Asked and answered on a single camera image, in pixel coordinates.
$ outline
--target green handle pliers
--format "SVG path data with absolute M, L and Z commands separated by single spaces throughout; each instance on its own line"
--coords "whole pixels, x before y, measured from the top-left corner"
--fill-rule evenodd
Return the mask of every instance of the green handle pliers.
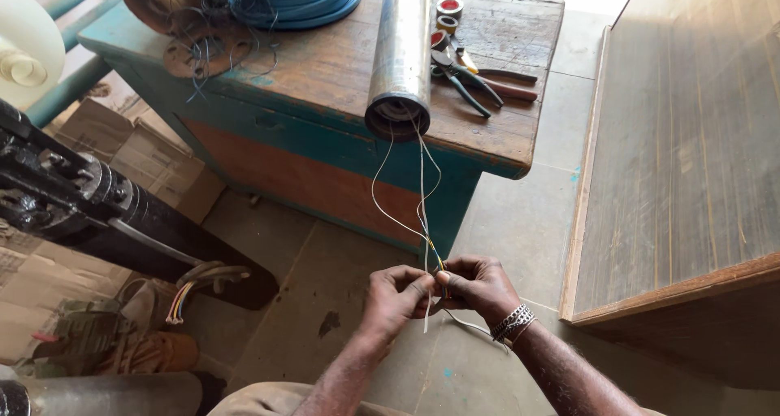
M 484 82 L 484 80 L 482 80 L 479 76 L 474 75 L 466 67 L 455 63 L 455 61 L 453 61 L 453 59 L 447 56 L 447 54 L 444 52 L 439 52 L 432 49 L 431 60 L 434 63 L 434 67 L 431 69 L 431 74 L 433 76 L 447 76 L 447 79 L 453 83 L 458 93 L 463 96 L 463 99 L 465 99 L 466 102 L 474 107 L 475 110 L 480 112 L 482 116 L 489 118 L 491 116 L 491 112 L 489 112 L 484 106 L 482 106 L 482 104 L 477 102 L 477 100 L 471 96 L 471 94 L 463 86 L 463 83 L 460 82 L 459 78 L 469 83 L 470 85 L 479 87 L 482 91 L 490 95 L 490 97 L 493 98 L 493 101 L 499 107 L 504 104 L 502 99 L 496 94 L 496 92 L 493 91 L 492 88 L 490 88 L 488 84 Z

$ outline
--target silver chain bracelet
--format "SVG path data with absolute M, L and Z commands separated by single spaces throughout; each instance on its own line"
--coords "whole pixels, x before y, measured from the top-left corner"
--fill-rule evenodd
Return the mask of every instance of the silver chain bracelet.
M 504 341 L 504 338 L 511 334 L 512 331 L 530 324 L 533 319 L 533 312 L 528 309 L 525 303 L 521 304 L 515 311 L 512 311 L 512 314 L 491 329 L 490 333 L 493 336 L 493 341 Z

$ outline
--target concrete floor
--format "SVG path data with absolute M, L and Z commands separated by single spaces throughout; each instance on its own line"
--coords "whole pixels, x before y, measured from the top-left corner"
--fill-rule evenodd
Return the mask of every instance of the concrete floor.
M 613 18 L 566 11 L 531 173 L 520 181 L 482 176 L 453 253 L 499 257 L 542 323 L 645 407 L 669 416 L 777 414 L 776 394 L 712 384 L 557 320 L 598 44 Z M 315 382 L 360 321 L 368 274 L 416 264 L 410 253 L 274 202 L 250 208 L 233 192 L 204 226 L 282 286 L 264 311 L 204 296 L 187 307 L 181 330 L 199 342 L 200 367 L 229 380 L 229 391 L 256 381 Z M 483 324 L 474 313 L 458 315 Z M 513 354 L 443 314 L 431 319 L 427 334 L 421 321 L 404 330 L 365 400 L 411 414 L 555 413 Z

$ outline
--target orange painted panel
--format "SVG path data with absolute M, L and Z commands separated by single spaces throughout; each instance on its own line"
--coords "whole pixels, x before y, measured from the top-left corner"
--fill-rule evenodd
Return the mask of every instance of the orange painted panel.
M 203 122 L 180 119 L 233 180 L 403 243 L 420 243 L 419 236 L 379 212 L 371 200 L 371 178 Z M 386 212 L 419 229 L 415 213 L 419 193 L 377 181 L 375 194 Z

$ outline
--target yellow wire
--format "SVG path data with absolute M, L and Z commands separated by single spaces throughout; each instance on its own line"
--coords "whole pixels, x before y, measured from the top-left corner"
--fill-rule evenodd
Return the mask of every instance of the yellow wire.
M 182 291 L 182 295 L 179 296 L 179 300 L 176 301 L 176 306 L 173 307 L 173 317 L 174 317 L 174 319 L 176 318 L 176 315 L 178 315 L 178 313 L 179 313 L 179 306 L 180 306 L 182 300 L 184 299 L 184 296 L 187 295 L 187 293 L 190 291 L 190 289 L 192 289 L 194 284 L 195 284 L 195 282 L 188 282 L 186 288 L 184 289 L 184 291 Z

